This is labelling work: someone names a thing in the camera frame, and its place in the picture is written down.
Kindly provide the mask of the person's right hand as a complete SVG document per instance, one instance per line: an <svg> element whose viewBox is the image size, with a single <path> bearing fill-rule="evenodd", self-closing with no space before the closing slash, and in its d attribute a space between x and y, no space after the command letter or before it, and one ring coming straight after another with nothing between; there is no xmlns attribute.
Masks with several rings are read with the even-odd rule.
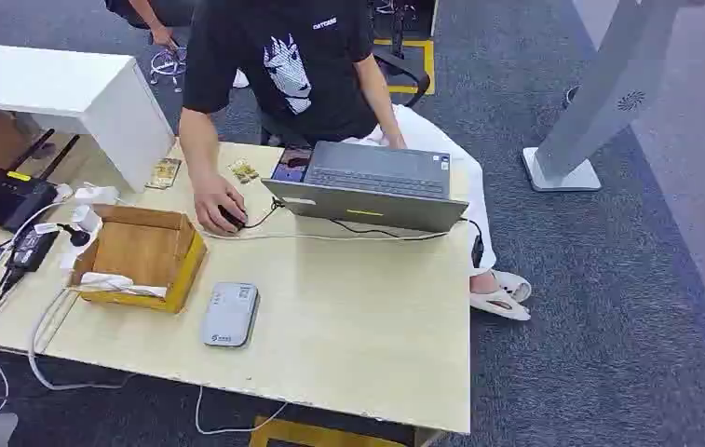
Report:
<svg viewBox="0 0 705 447"><path fill-rule="evenodd" d="M192 174L190 179L196 216L203 228L219 236L237 233L238 226L228 221L221 209L239 222L247 222L244 198L238 190L217 172Z"/></svg>

